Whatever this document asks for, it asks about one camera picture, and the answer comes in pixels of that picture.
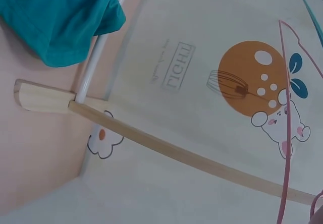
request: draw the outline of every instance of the white dots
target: white dots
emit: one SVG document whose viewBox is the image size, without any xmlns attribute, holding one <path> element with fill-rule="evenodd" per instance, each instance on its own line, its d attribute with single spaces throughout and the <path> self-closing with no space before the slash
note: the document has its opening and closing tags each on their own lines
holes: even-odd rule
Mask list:
<svg viewBox="0 0 323 224">
<path fill-rule="evenodd" d="M 271 90 L 272 91 L 277 90 L 277 84 L 271 84 Z"/>
<path fill-rule="evenodd" d="M 273 62 L 272 56 L 266 51 L 257 51 L 254 58 L 262 65 L 269 65 Z"/>
<path fill-rule="evenodd" d="M 262 95 L 266 94 L 266 90 L 264 88 L 258 88 L 257 89 L 257 94 L 262 96 Z"/>
<path fill-rule="evenodd" d="M 268 79 L 268 75 L 267 74 L 262 74 L 261 75 L 261 80 L 266 81 Z"/>
<path fill-rule="evenodd" d="M 269 105 L 270 108 L 275 108 L 276 105 L 277 105 L 277 102 L 272 99 L 271 101 L 269 101 L 268 105 Z"/>
</svg>

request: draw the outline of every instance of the pink wire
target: pink wire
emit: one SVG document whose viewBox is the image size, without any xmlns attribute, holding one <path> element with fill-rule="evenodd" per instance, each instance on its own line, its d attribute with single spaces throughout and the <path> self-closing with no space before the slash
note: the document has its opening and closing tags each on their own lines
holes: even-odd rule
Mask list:
<svg viewBox="0 0 323 224">
<path fill-rule="evenodd" d="M 313 202 L 311 204 L 311 211 L 309 213 L 309 219 L 311 220 L 313 215 L 314 215 L 314 211 L 315 211 L 315 205 L 317 203 L 317 200 L 319 199 L 319 197 L 321 197 L 323 195 L 323 190 L 315 196 L 315 198 L 313 199 Z"/>
<path fill-rule="evenodd" d="M 285 57 L 285 47 L 284 47 L 284 42 L 283 42 L 283 33 L 282 33 L 282 25 L 284 24 L 287 26 L 292 32 L 295 34 L 295 36 L 298 39 L 298 45 L 305 51 L 311 62 L 313 63 L 314 67 L 316 68 L 317 72 L 320 74 L 320 76 L 323 78 L 323 73 L 319 69 L 318 65 L 315 63 L 311 55 L 306 51 L 306 49 L 301 45 L 300 39 L 294 29 L 288 25 L 286 22 L 279 20 L 279 30 L 280 30 L 280 36 L 281 36 L 281 43 L 282 43 L 282 49 L 283 49 L 283 57 L 284 61 L 286 62 L 286 57 Z M 279 212 L 278 212 L 278 217 L 277 217 L 277 224 L 282 224 L 283 217 L 284 217 L 284 212 L 285 212 L 285 207 L 286 207 L 286 200 L 287 200 L 287 194 L 288 194 L 288 185 L 289 185 L 289 174 L 290 174 L 290 168 L 291 168 L 291 146 L 292 146 L 292 127 L 291 127 L 291 112 L 290 112 L 290 91 L 289 91 L 289 73 L 287 69 L 287 65 L 285 67 L 286 70 L 286 79 L 287 79 L 287 88 L 286 88 L 286 99 L 287 99 L 287 154 L 286 154 L 286 161 L 285 161 L 285 172 L 284 172 L 284 182 L 283 182 L 283 190 L 282 190 L 282 197 L 281 197 L 281 203 L 279 206 Z M 315 211 L 315 205 L 317 200 L 323 196 L 323 190 L 316 195 L 316 197 L 313 199 L 312 205 L 311 205 L 311 210 L 310 210 L 310 219 L 314 215 Z"/>
<path fill-rule="evenodd" d="M 279 23 L 279 29 L 281 34 L 281 41 L 282 41 L 282 49 L 283 49 L 283 57 L 284 61 L 286 62 L 285 57 L 285 48 L 283 42 L 283 33 L 281 28 L 281 23 Z M 287 151 L 286 151 L 286 161 L 285 161 L 285 172 L 284 172 L 284 182 L 283 182 L 283 191 L 281 197 L 281 203 L 279 206 L 278 217 L 277 217 L 277 224 L 281 224 L 283 221 L 284 213 L 285 213 L 285 206 L 287 200 L 287 193 L 288 193 L 288 184 L 289 184 L 289 173 L 291 168 L 291 146 L 292 146 L 292 126 L 291 126 L 291 107 L 290 107 L 290 92 L 289 92 L 289 74 L 287 66 L 285 67 L 286 71 L 286 100 L 287 100 Z"/>
</svg>

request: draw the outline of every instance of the whisk illustration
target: whisk illustration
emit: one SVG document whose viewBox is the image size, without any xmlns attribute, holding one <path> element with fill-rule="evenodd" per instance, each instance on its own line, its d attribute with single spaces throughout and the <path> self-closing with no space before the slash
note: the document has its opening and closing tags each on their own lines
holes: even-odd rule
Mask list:
<svg viewBox="0 0 323 224">
<path fill-rule="evenodd" d="M 259 95 L 250 93 L 249 86 L 243 79 L 228 72 L 212 70 L 206 85 L 213 92 L 223 95 L 224 98 L 244 99 L 248 94 L 251 94 L 266 100 Z"/>
</svg>

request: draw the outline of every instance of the white flower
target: white flower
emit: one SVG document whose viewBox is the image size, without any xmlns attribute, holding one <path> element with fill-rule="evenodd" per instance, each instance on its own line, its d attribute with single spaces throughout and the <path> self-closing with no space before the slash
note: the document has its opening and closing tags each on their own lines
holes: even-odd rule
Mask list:
<svg viewBox="0 0 323 224">
<path fill-rule="evenodd" d="M 113 117 L 111 112 L 104 112 L 107 116 Z M 107 159 L 113 153 L 114 146 L 122 143 L 124 137 L 100 125 L 95 126 L 95 134 L 89 137 L 87 147 L 94 155 L 101 159 Z"/>
</svg>

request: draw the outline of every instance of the blue leaf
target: blue leaf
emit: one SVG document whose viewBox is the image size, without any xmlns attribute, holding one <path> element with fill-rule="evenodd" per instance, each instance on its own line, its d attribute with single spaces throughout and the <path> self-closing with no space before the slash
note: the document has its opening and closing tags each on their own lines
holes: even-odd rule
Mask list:
<svg viewBox="0 0 323 224">
<path fill-rule="evenodd" d="M 297 73 L 303 65 L 303 60 L 300 54 L 294 53 L 289 59 L 289 71 L 292 74 Z"/>
<path fill-rule="evenodd" d="M 291 87 L 295 94 L 297 94 L 302 99 L 306 99 L 308 97 L 306 85 L 300 79 L 292 79 Z"/>
</svg>

